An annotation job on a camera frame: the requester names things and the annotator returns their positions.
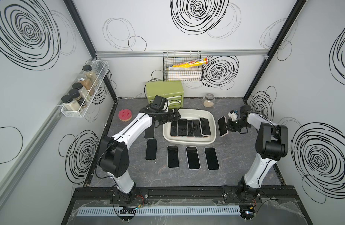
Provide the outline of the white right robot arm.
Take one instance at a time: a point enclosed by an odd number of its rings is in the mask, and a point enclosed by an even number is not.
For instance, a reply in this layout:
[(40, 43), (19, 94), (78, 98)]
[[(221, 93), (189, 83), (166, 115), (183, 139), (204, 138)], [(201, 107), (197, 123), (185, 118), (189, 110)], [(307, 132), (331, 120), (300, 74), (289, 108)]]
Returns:
[(255, 143), (256, 157), (249, 171), (241, 178), (236, 191), (237, 198), (246, 202), (255, 199), (269, 170), (288, 153), (288, 128), (264, 118), (244, 105), (240, 111), (232, 110), (225, 128), (231, 132), (241, 132), (242, 128), (254, 127), (258, 130)]

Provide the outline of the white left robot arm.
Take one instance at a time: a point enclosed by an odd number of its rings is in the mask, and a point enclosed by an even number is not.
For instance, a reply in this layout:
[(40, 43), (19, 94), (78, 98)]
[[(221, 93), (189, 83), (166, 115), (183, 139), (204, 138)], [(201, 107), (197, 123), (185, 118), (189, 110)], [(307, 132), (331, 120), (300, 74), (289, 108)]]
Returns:
[(109, 178), (112, 178), (118, 191), (129, 200), (133, 198), (136, 184), (128, 172), (130, 163), (128, 150), (133, 142), (155, 122), (160, 126), (181, 118), (179, 109), (170, 109), (169, 106), (168, 99), (156, 96), (152, 103), (140, 109), (136, 118), (123, 130), (113, 136), (105, 136), (100, 141), (99, 151), (102, 154), (97, 165)]

